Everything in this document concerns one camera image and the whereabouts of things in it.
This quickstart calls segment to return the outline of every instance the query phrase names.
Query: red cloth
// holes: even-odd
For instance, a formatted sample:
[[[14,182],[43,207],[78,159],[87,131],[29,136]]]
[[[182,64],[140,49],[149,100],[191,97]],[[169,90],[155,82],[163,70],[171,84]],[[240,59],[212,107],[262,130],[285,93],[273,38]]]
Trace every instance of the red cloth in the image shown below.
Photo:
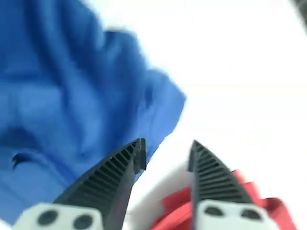
[[[260,199],[259,193],[253,183],[246,183],[238,171],[234,176],[243,185],[254,203],[265,208],[269,216],[277,223],[280,230],[297,230],[290,214],[280,199]],[[189,230],[192,220],[192,204],[190,201],[190,188],[180,190],[162,200],[165,214],[160,217],[151,230]]]

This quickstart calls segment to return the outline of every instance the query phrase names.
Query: white background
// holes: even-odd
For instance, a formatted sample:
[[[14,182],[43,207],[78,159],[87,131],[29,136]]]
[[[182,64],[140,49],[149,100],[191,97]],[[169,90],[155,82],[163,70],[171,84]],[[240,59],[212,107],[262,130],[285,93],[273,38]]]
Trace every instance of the white background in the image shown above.
[[[151,64],[187,94],[173,134],[135,184],[124,229],[145,230],[158,200],[189,185],[193,139],[305,220],[307,39],[286,0],[91,0],[106,27],[136,32]]]

